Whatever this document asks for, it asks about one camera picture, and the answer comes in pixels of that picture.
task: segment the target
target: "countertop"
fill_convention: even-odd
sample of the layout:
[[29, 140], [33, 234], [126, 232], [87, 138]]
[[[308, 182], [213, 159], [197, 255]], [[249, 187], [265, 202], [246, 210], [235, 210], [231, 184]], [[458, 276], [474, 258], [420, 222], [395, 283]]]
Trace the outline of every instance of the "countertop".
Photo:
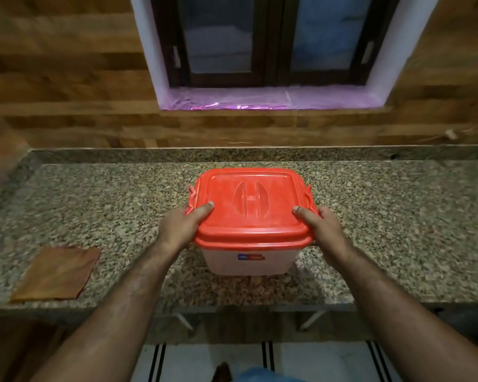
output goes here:
[[[188, 184], [226, 166], [286, 167], [332, 207], [345, 232], [424, 303], [478, 303], [478, 161], [44, 164], [0, 211], [0, 310], [91, 309], [153, 241]], [[7, 304], [40, 245], [102, 248], [78, 299]], [[317, 248], [286, 275], [221, 277], [197, 248], [182, 252], [158, 313], [219, 306], [350, 306]]]

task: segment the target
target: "brown paper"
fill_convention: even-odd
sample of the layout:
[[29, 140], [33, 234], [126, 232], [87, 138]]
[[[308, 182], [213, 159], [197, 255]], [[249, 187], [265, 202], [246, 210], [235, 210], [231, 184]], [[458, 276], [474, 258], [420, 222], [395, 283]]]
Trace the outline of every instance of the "brown paper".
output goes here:
[[41, 247], [10, 302], [76, 299], [100, 253], [99, 248]]

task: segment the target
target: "person's left hand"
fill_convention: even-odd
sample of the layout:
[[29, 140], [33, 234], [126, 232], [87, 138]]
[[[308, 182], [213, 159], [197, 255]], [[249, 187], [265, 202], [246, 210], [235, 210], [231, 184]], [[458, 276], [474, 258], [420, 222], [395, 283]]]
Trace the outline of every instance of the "person's left hand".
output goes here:
[[169, 211], [159, 224], [155, 246], [173, 259], [191, 243], [197, 233], [198, 225], [214, 209], [212, 201], [195, 209], [186, 216], [186, 208], [176, 208]]

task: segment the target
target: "storage box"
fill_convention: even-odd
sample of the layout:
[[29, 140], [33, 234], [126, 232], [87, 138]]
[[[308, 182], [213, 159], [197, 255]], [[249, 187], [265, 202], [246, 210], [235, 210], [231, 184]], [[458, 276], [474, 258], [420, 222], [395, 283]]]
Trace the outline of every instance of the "storage box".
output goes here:
[[188, 213], [209, 201], [215, 204], [195, 243], [217, 275], [283, 274], [313, 240], [292, 213], [296, 205], [317, 213], [311, 186], [289, 169], [213, 169], [190, 190]]

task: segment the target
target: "glass pane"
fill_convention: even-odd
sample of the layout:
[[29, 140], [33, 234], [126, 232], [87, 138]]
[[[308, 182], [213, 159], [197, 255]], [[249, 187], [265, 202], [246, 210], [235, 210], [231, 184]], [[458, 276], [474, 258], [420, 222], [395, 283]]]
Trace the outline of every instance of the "glass pane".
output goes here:
[[193, 73], [249, 72], [254, 0], [178, 0]]
[[299, 0], [291, 71], [347, 70], [372, 0]]

